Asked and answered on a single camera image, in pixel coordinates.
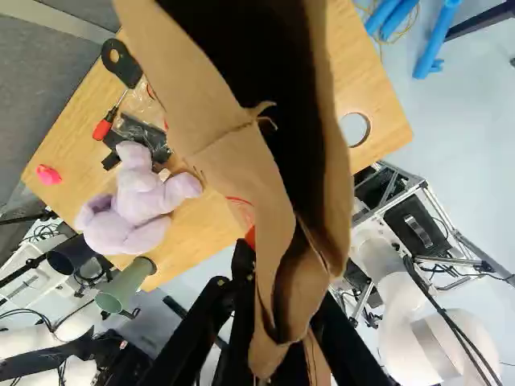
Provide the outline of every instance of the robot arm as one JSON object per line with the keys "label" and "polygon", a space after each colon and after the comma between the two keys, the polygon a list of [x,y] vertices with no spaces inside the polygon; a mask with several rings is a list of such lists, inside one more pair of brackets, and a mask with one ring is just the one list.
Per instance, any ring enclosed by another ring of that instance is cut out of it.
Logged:
{"label": "robot arm", "polygon": [[[378,334],[388,373],[403,386],[430,386],[459,376],[466,386],[485,385],[440,314],[417,318],[416,312],[428,301],[390,243],[370,232],[358,234],[353,243],[352,260],[372,279],[385,303]],[[495,345],[480,321],[464,310],[447,314],[499,375]],[[495,384],[483,370],[490,384]]]}

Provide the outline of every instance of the blue object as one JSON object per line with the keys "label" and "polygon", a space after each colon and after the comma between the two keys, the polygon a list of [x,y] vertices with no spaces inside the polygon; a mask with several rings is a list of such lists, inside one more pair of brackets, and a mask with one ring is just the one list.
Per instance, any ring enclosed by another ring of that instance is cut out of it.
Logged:
{"label": "blue object", "polygon": [[418,59],[415,70],[413,71],[413,78],[425,79],[429,72],[442,71],[443,60],[436,60],[435,58],[442,46],[445,35],[451,26],[452,19],[461,1],[462,0],[445,0],[443,2],[442,10],[436,21],[435,28],[431,33],[431,38],[427,43],[426,50]]}
{"label": "blue object", "polygon": [[402,0],[379,30],[379,39],[383,41],[388,40],[397,27],[399,27],[399,24],[402,23],[402,20],[404,20],[418,4],[418,1],[419,0]]}
{"label": "blue object", "polygon": [[365,23],[365,30],[373,35],[402,0],[383,0]]}

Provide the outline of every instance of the wooden tabletop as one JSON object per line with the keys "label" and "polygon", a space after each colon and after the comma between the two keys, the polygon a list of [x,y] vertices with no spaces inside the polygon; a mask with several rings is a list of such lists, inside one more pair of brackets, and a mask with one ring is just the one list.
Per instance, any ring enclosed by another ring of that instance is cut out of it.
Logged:
{"label": "wooden tabletop", "polygon": [[[338,116],[362,113],[370,122],[366,140],[350,149],[351,168],[355,173],[406,144],[411,131],[351,1],[329,0],[328,3],[328,50]],[[118,38],[126,41],[122,31]],[[98,60],[22,174],[22,181],[29,189],[71,226],[88,199],[115,189],[116,168],[105,171],[101,165],[110,150],[91,135],[124,89],[121,81]],[[43,185],[35,174],[39,164],[58,170],[62,183]],[[181,169],[182,164],[172,157],[166,167],[174,171]],[[172,219],[164,242],[146,253],[159,270],[146,279],[142,287],[145,290],[172,279],[243,236],[225,198],[209,187],[199,199],[187,200],[177,208]],[[108,258],[123,269],[134,257]]]}

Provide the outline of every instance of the plush toy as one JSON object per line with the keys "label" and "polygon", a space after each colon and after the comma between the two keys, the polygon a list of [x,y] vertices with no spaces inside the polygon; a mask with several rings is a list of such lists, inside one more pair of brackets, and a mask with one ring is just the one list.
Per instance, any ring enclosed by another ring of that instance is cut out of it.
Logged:
{"label": "plush toy", "polygon": [[163,239],[171,222],[164,215],[185,199],[198,197],[202,185],[189,173],[162,182],[151,170],[150,151],[137,142],[120,142],[116,150],[122,161],[116,195],[99,195],[88,201],[75,225],[97,253],[143,254]]}

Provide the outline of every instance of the paper bag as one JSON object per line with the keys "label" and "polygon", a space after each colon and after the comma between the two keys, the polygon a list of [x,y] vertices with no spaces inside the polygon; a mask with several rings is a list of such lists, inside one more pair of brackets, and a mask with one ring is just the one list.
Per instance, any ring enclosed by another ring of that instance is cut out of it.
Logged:
{"label": "paper bag", "polygon": [[[313,354],[319,348],[312,349],[308,323],[344,268],[352,197],[332,102],[325,3],[115,5],[166,110],[174,151],[228,197],[241,224],[249,213],[255,221],[251,369],[269,378],[302,339],[308,361],[323,361]],[[263,113],[277,127],[267,142],[252,110],[263,101],[276,104]]]}

